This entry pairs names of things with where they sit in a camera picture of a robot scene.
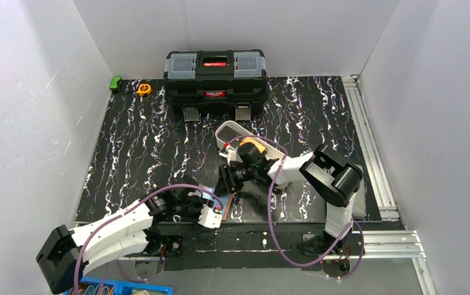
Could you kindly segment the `brown leather card holder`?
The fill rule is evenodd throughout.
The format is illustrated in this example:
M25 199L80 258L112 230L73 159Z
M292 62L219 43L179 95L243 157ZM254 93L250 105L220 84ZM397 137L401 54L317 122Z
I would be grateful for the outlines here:
M230 194L213 198L211 194L204 193L203 191L197 191L195 196L199 197L199 209L201 210L203 204L207 204L209 207L221 212L223 215L222 222L227 219L227 213L232 203L233 197Z

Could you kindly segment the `gold card stack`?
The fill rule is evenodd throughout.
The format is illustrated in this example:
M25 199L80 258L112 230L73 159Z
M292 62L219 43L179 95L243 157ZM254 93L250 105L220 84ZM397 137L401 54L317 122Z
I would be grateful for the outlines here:
M255 145L255 147L258 149L258 151L263 154L266 150L266 147L260 143L259 141L257 141L256 139L252 138L252 137L244 137L241 141L240 141L240 144L239 146L242 146L244 144L248 144L248 143L252 143L253 145Z

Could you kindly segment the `black VIP card stack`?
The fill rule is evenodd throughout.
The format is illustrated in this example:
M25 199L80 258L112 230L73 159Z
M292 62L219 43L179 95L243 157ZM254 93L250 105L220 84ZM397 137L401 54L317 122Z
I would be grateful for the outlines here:
M238 136L241 136L241 134L229 126L224 126L217 134L217 137L225 143L230 142Z

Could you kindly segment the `white plastic card tray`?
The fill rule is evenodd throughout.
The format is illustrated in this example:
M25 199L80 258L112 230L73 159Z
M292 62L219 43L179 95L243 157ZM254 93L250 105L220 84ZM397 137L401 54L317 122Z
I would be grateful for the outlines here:
M214 134L217 146L220 150L219 154L225 157L228 162L242 162L242 159L237 154L238 147L242 139L246 138L248 135L252 135L252 133L235 121L228 120L222 123ZM280 159L284 156L282 150L278 149L273 143L263 140L262 138L251 138L251 140L263 145L267 159Z

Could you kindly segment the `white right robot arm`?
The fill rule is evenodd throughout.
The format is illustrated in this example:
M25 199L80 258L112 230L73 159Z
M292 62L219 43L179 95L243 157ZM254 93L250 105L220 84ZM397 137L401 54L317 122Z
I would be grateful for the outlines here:
M302 242L299 248L305 253L318 254L333 243L335 253L347 247L352 232L353 203L363 180L359 166L323 146L291 158L247 138L239 144L234 157L218 168L216 195L237 193L248 181L272 188L273 193L292 182L309 183L326 202L326 224L322 237Z

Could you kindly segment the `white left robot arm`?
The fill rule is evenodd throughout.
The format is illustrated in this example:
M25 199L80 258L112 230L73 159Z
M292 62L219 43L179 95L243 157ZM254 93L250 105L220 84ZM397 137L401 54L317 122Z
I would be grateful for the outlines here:
M84 226L54 228L36 256L53 294L70 290L89 271L132 254L162 256L171 244L155 228L175 216L209 229L220 226L222 205L190 178L156 189L131 205Z

